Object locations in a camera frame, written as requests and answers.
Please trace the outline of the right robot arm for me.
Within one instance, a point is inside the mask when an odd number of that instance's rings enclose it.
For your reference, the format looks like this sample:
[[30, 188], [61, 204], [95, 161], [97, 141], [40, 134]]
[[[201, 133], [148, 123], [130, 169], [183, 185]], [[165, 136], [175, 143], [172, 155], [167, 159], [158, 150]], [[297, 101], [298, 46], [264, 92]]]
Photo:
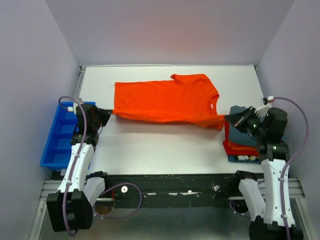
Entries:
[[263, 170], [265, 192], [261, 194], [255, 174], [237, 171], [230, 191], [243, 196], [249, 211], [251, 240], [302, 240], [304, 233], [297, 228], [289, 194], [289, 147], [282, 140], [288, 114], [270, 107], [264, 117], [258, 110], [246, 110], [226, 115], [225, 120], [241, 133], [256, 139], [256, 149]]

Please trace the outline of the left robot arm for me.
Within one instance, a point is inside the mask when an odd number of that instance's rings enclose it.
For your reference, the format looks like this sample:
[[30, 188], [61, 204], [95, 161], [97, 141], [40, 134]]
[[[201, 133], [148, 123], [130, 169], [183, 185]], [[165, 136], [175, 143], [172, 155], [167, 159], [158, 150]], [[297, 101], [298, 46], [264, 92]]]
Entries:
[[55, 193], [47, 196], [46, 205], [53, 231], [74, 236], [92, 226], [98, 197], [107, 197], [111, 191], [106, 172], [88, 174], [87, 171], [98, 145], [98, 131], [107, 125], [112, 111], [90, 103], [75, 104], [67, 110], [76, 117], [70, 159], [61, 184]]

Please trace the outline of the orange t shirt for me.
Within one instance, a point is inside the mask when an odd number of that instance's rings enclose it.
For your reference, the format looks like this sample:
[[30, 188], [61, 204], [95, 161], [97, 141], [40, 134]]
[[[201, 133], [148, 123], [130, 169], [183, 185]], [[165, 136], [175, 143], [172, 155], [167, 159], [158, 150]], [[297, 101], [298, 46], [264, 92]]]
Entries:
[[193, 124], [222, 130], [218, 114], [219, 92], [203, 73], [171, 75], [170, 80], [116, 82], [112, 113], [148, 123]]

